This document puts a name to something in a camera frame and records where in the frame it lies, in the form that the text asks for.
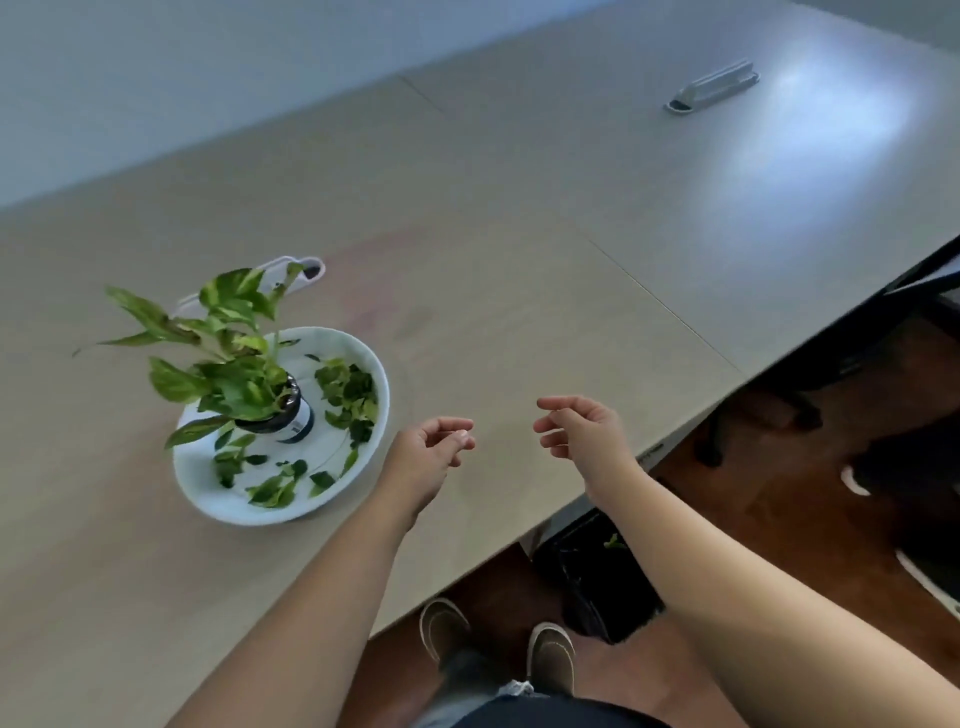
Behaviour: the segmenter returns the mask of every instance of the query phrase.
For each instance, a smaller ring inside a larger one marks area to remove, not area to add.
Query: beige table
[[[372,485],[245,529],[180,495],[177,409],[106,282],[172,303],[218,271],[320,255],[283,323],[342,328],[384,361],[390,434],[438,413],[478,450],[396,561],[382,628],[581,492],[530,423],[539,394],[616,404],[638,451],[742,376],[399,81],[0,214],[0,724],[160,724]]]
[[[810,8],[614,3],[408,79],[748,376],[960,234],[960,60]]]

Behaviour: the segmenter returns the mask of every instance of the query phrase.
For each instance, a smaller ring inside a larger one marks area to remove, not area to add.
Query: right hand
[[[586,397],[541,397],[537,407],[550,410],[534,422],[534,432],[546,433],[540,445],[554,457],[573,461],[584,477],[587,495],[602,507],[606,490],[617,476],[639,468],[627,444],[620,416]]]

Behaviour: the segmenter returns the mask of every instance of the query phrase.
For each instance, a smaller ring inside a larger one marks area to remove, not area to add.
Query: wrist
[[[372,493],[360,506],[374,528],[403,537],[416,518],[413,509],[403,502],[393,488],[382,488],[378,482]]]
[[[636,497],[641,481],[649,477],[633,457],[611,463],[587,484],[593,505],[608,516]]]

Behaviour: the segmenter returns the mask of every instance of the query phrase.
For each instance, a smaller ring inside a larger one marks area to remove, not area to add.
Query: trash bin
[[[616,526],[587,512],[534,551],[534,569],[564,593],[564,621],[574,632],[623,642],[663,611]]]

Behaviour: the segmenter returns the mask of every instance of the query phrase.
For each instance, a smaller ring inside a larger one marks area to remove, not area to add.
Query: pot label
[[[281,443],[296,443],[306,437],[313,425],[313,410],[306,400],[300,398],[300,409],[297,410],[297,416],[290,421],[290,424],[274,433],[274,438]]]

